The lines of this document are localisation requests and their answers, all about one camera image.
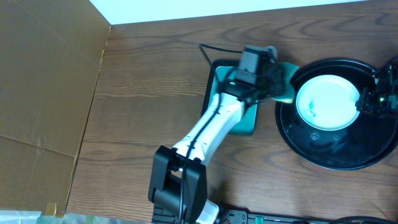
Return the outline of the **green yellow scrub sponge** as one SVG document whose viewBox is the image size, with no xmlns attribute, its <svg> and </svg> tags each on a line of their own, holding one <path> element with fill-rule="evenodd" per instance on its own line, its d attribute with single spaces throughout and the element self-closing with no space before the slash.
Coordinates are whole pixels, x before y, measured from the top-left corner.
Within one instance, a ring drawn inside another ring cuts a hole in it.
<svg viewBox="0 0 398 224">
<path fill-rule="evenodd" d="M 281 71 L 281 76 L 283 78 L 282 86 L 284 87 L 284 90 L 282 93 L 278 93 L 276 96 L 272 96 L 271 98 L 275 101 L 291 104 L 295 99 L 295 89 L 290 81 L 299 67 L 291 63 L 281 62 L 277 65 L 277 68 Z"/>
</svg>

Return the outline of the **pale green plate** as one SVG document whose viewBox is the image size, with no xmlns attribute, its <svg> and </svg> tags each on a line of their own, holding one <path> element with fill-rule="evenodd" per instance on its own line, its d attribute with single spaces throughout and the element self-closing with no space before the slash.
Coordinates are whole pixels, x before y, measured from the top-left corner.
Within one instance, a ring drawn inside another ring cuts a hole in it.
<svg viewBox="0 0 398 224">
<path fill-rule="evenodd" d="M 320 75 L 300 87 L 295 104 L 300 117 L 310 126 L 323 131 L 337 131 L 358 118 L 355 103 L 359 96 L 357 88 L 347 79 Z"/>
</svg>

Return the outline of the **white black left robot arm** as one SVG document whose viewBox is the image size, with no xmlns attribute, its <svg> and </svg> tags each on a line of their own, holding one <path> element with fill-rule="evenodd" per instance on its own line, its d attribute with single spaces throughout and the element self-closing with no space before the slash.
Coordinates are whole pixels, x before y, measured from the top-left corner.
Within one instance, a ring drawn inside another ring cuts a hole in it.
<svg viewBox="0 0 398 224">
<path fill-rule="evenodd" d="M 219 213 L 208 201 L 206 167 L 223 139 L 246 111 L 264 98 L 292 103 L 291 74 L 277 62 L 274 47 L 245 49 L 239 65 L 215 76 L 211 104 L 191 131 L 172 148 L 154 155 L 148 198 L 178 223 L 213 223 Z"/>
</svg>

